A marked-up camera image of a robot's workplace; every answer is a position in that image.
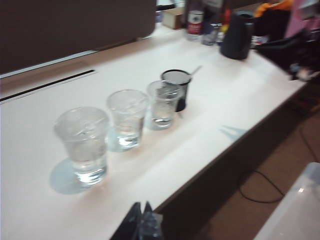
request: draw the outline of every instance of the red label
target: red label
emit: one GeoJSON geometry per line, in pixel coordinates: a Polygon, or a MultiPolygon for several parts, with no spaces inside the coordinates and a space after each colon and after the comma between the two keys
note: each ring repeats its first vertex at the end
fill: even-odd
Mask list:
{"type": "Polygon", "coordinates": [[[188,22],[188,33],[189,34],[199,34],[200,31],[201,31],[201,22],[200,23],[188,22]]]}

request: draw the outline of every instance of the white table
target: white table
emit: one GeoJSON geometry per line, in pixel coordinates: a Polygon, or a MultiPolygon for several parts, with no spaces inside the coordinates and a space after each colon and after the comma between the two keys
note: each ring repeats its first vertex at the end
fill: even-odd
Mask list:
{"type": "Polygon", "coordinates": [[[77,64],[97,73],[1,105],[3,239],[109,238],[134,202],[158,207],[304,85],[255,52],[246,61],[228,59],[217,47],[185,40],[182,30],[35,71],[45,80],[46,71],[77,64]],[[145,128],[138,148],[109,151],[107,177],[79,189],[53,132],[57,117],[81,106],[108,111],[114,91],[145,91],[165,70],[198,65],[174,125],[145,128]]]}

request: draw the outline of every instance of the black kettle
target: black kettle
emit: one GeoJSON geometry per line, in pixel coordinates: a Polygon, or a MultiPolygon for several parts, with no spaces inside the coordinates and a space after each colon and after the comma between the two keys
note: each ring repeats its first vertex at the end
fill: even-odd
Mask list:
{"type": "Polygon", "coordinates": [[[242,60],[247,58],[254,30],[254,16],[250,11],[236,11],[231,15],[230,26],[220,48],[222,55],[242,60]]]}

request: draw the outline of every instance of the black mesh cup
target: black mesh cup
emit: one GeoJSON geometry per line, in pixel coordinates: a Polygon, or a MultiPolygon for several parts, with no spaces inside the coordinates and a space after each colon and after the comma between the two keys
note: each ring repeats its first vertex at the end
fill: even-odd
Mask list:
{"type": "Polygon", "coordinates": [[[180,112],[186,108],[186,100],[188,93],[188,85],[192,80],[191,75],[183,70],[179,69],[171,69],[167,70],[161,74],[161,79],[167,83],[178,84],[183,89],[184,94],[179,99],[178,104],[176,106],[176,112],[180,112]]]}

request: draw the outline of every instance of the shot glass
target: shot glass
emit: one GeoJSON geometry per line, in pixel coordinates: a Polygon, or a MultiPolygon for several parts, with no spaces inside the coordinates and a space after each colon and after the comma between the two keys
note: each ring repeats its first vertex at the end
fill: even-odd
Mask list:
{"type": "Polygon", "coordinates": [[[148,97],[139,90],[116,91],[107,99],[115,126],[117,142],[122,149],[137,147],[141,141],[148,97]]]}
{"type": "Polygon", "coordinates": [[[150,83],[147,92],[151,101],[152,123],[163,129],[170,127],[178,100],[184,94],[181,86],[159,80],[150,83]]]}
{"type": "Polygon", "coordinates": [[[82,183],[96,184],[106,174],[108,127],[108,116],[95,107],[69,110],[55,122],[54,130],[63,141],[74,173],[82,183]]]}

